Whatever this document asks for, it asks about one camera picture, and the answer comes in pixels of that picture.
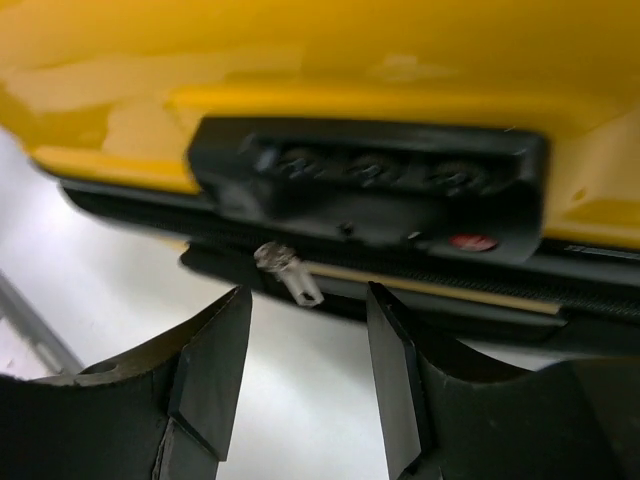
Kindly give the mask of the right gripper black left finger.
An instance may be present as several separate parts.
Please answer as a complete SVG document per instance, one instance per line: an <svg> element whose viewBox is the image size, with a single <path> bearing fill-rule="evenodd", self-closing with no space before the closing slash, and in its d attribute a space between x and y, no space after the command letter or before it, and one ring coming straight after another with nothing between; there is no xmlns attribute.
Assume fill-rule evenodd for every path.
<svg viewBox="0 0 640 480"><path fill-rule="evenodd" d="M252 295L75 375L1 379L5 479L213 479L228 456Z"/></svg>

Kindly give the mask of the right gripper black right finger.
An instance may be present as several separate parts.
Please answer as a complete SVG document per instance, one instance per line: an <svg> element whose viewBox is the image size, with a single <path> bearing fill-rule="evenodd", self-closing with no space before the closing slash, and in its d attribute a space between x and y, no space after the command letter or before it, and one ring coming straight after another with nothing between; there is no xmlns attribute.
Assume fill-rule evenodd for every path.
<svg viewBox="0 0 640 480"><path fill-rule="evenodd" d="M635 479L639 361L529 371L426 325L383 285L366 298L393 479Z"/></svg>

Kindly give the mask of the yellow suitcase with grey lining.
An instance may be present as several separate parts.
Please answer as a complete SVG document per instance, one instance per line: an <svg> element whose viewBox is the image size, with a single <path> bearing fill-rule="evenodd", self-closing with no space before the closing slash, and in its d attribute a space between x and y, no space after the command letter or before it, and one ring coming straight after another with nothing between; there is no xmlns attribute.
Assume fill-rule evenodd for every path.
<svg viewBox="0 0 640 480"><path fill-rule="evenodd" d="M635 1L5 1L1 125L192 271L639 351Z"/></svg>

